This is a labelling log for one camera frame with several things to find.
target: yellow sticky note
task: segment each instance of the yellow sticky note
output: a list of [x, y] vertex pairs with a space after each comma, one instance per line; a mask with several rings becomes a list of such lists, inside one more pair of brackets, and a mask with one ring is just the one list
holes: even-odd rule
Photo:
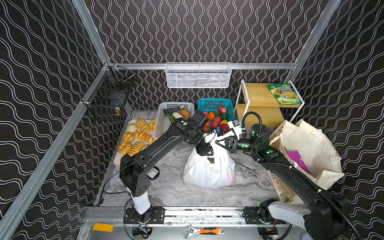
[[112, 225], [112, 224], [95, 223], [92, 230], [102, 231], [102, 232], [112, 232], [113, 227], [114, 227], [114, 225]]

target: purple paper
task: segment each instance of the purple paper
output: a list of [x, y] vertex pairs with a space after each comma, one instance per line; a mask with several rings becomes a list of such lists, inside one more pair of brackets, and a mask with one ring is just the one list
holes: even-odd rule
[[301, 158], [298, 151], [288, 152], [287, 155], [292, 161], [297, 163], [297, 165], [299, 165], [299, 167], [301, 167], [302, 170], [306, 171], [308, 174], [311, 174], [311, 172], [309, 171], [309, 169], [305, 165], [305, 163], [304, 163], [303, 159]]

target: wrench jaw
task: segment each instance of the wrench jaw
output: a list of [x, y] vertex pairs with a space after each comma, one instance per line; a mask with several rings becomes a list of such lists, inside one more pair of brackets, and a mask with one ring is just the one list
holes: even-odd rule
[[195, 234], [199, 234], [199, 233], [200, 233], [200, 229], [195, 229], [195, 228], [192, 227], [192, 225], [185, 226], [184, 229], [185, 229], [185, 233], [182, 233], [181, 235], [182, 235], [183, 238], [185, 238], [185, 239], [188, 239], [188, 238], [190, 238], [192, 235], [195, 235]]

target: chip bag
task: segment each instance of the chip bag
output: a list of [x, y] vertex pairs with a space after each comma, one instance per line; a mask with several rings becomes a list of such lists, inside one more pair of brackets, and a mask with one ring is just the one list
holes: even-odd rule
[[268, 89], [280, 102], [280, 105], [301, 103], [299, 96], [291, 88], [289, 83], [268, 85]]

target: shelf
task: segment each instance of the shelf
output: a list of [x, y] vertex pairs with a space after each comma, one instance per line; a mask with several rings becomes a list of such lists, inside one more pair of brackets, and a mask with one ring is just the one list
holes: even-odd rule
[[[246, 108], [245, 104], [238, 103], [236, 105], [239, 118], [242, 118]], [[279, 108], [265, 108], [265, 107], [249, 107], [247, 112], [255, 112], [260, 115], [263, 125], [267, 127], [278, 127], [284, 122], [284, 117]], [[249, 115], [245, 121], [246, 126], [258, 124], [259, 120], [254, 115]]]
[[268, 89], [268, 85], [271, 85], [271, 83], [246, 83], [245, 85], [250, 100], [250, 107], [299, 108], [301, 105], [280, 105], [279, 101]]

